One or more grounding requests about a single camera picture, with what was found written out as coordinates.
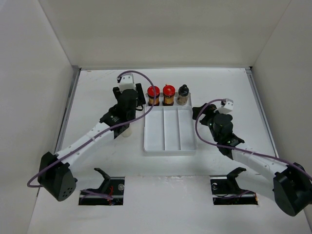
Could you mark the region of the red-lid sauce jar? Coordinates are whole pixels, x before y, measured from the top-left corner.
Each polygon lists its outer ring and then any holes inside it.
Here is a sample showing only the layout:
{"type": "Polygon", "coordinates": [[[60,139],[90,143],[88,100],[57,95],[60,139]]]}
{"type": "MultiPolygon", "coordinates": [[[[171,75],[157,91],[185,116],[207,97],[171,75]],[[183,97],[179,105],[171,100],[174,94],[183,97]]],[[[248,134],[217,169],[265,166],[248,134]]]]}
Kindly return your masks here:
{"type": "Polygon", "coordinates": [[[163,105],[164,106],[172,106],[174,104],[175,97],[175,87],[169,84],[166,84],[163,87],[163,105]]]}
{"type": "Polygon", "coordinates": [[[159,106],[159,95],[160,95],[160,89],[157,86],[150,86],[147,89],[147,95],[148,95],[148,105],[149,106],[159,106]]]}

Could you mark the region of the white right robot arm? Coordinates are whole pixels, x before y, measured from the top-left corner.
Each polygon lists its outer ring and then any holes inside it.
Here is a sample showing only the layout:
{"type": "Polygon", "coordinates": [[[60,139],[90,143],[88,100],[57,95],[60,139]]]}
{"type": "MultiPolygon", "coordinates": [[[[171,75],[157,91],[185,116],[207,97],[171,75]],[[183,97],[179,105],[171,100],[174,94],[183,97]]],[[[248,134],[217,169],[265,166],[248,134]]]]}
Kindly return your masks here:
{"type": "Polygon", "coordinates": [[[296,216],[312,203],[312,177],[298,163],[268,156],[253,150],[233,133],[230,112],[234,102],[219,99],[220,107],[210,101],[192,108],[195,124],[209,128],[222,155],[244,164],[227,174],[226,187],[232,193],[250,190],[273,200],[287,215],[296,216]]]}

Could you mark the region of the black-top white powder grinder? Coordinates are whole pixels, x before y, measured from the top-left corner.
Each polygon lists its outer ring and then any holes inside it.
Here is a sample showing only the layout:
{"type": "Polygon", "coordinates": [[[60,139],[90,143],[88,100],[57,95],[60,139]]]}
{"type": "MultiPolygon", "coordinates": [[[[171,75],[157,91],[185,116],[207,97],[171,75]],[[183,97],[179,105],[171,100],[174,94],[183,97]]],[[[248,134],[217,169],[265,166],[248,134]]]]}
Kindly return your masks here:
{"type": "Polygon", "coordinates": [[[132,134],[132,127],[129,126],[125,131],[121,134],[123,137],[129,137],[132,134]]]}

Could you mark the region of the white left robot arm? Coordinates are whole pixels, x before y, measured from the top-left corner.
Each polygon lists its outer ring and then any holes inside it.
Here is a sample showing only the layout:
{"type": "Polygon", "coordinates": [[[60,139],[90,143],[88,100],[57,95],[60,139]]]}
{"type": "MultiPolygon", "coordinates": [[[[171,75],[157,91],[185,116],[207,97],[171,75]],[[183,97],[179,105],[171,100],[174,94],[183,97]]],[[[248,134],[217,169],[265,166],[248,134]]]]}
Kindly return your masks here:
{"type": "Polygon", "coordinates": [[[117,103],[79,140],[67,148],[41,157],[38,183],[57,201],[66,200],[78,185],[73,169],[102,143],[128,133],[136,112],[146,103],[141,83],[113,88],[117,103]]]}

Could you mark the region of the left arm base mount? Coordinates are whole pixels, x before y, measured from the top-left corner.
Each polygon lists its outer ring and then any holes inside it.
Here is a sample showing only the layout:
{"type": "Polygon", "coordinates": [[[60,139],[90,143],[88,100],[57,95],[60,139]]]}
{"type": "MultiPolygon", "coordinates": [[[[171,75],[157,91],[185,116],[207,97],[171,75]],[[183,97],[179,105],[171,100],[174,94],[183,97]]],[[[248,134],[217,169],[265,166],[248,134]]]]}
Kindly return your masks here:
{"type": "Polygon", "coordinates": [[[100,168],[94,170],[101,174],[101,184],[95,188],[80,191],[80,206],[122,206],[124,202],[125,177],[110,177],[100,168]]]}

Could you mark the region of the black-top brown chunk grinder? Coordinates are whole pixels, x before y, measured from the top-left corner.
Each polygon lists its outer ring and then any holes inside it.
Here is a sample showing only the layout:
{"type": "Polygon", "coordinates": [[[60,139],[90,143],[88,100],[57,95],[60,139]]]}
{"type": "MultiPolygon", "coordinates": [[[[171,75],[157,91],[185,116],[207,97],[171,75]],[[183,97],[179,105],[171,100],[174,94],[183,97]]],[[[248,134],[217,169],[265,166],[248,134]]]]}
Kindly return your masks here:
{"type": "Polygon", "coordinates": [[[186,84],[183,84],[178,89],[177,103],[179,105],[185,105],[188,101],[188,97],[189,97],[189,88],[186,84]]]}

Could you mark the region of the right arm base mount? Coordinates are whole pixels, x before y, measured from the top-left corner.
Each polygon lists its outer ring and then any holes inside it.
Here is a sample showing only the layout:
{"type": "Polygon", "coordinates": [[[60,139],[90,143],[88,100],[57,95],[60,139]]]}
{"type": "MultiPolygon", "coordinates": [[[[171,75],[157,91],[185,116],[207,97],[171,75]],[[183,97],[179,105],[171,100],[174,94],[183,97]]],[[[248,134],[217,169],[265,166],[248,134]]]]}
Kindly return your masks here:
{"type": "Polygon", "coordinates": [[[245,168],[238,167],[227,175],[210,177],[214,205],[258,205],[256,193],[241,189],[236,181],[245,171],[245,168]]]}

